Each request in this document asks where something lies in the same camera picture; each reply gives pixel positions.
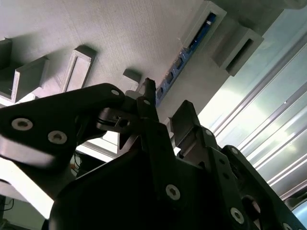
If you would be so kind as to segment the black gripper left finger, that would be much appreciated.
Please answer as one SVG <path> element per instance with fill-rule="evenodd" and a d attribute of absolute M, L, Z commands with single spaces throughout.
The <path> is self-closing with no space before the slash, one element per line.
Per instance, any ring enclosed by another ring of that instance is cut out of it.
<path fill-rule="evenodd" d="M 119 147 L 128 140 L 145 139 L 140 150 L 152 157 L 145 182 L 160 202 L 181 202 L 184 191 L 175 169 L 175 157 L 166 126 L 156 112 L 155 82 L 146 79 L 144 92 L 135 98 L 116 86 L 102 83 L 0 111 L 0 178 L 26 200 L 38 195 L 54 202 L 56 192 L 44 191 L 38 179 L 54 182 L 64 173 L 77 146 L 119 133 Z"/>

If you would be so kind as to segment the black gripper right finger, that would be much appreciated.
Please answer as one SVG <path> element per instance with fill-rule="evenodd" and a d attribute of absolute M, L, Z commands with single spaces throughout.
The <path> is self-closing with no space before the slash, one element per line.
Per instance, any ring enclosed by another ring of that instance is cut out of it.
<path fill-rule="evenodd" d="M 179 157 L 204 170 L 209 214 L 220 230 L 302 230 L 304 225 L 234 146 L 219 147 L 203 127 L 193 103 L 184 101 L 172 116 Z"/>

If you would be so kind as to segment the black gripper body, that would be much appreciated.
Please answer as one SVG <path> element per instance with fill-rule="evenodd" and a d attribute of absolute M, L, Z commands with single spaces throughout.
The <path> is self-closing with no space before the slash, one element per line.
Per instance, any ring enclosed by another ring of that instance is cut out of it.
<path fill-rule="evenodd" d="M 51 230 L 225 230 L 207 173 L 175 160 L 180 199 L 156 197 L 148 157 L 132 151 L 70 183 L 53 204 Z"/>

